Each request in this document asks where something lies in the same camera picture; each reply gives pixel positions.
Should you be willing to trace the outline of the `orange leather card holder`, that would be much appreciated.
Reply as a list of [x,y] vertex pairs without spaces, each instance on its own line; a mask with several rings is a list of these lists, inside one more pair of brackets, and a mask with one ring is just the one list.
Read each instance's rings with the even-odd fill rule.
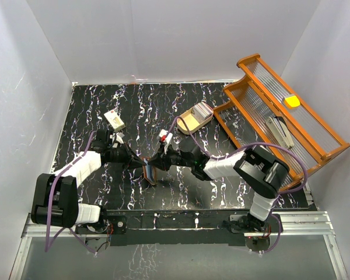
[[144,157],[142,160],[145,162],[145,165],[143,165],[143,176],[150,185],[155,186],[157,184],[156,167],[148,164],[148,158]]

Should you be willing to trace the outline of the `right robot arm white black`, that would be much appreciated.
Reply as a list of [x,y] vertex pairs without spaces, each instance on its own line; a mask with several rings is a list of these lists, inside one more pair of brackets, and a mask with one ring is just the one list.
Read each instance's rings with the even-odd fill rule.
[[226,156],[211,156],[190,138],[182,140],[177,149],[161,141],[148,165],[168,171],[171,166],[189,167],[199,180],[212,181],[222,177],[240,176],[254,191],[249,213],[231,227],[260,232],[269,225],[269,215],[288,173],[289,166],[266,148],[283,147],[265,142],[251,143]]

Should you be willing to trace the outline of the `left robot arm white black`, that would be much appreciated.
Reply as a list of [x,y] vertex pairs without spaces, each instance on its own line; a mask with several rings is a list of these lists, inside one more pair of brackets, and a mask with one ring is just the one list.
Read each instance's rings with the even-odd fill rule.
[[109,225],[108,217],[101,213],[98,205],[79,203],[78,187],[107,163],[122,164],[124,170],[146,165],[114,131],[93,131],[86,149],[70,163],[50,174],[38,176],[31,221],[62,228],[88,224],[95,232],[104,232]]

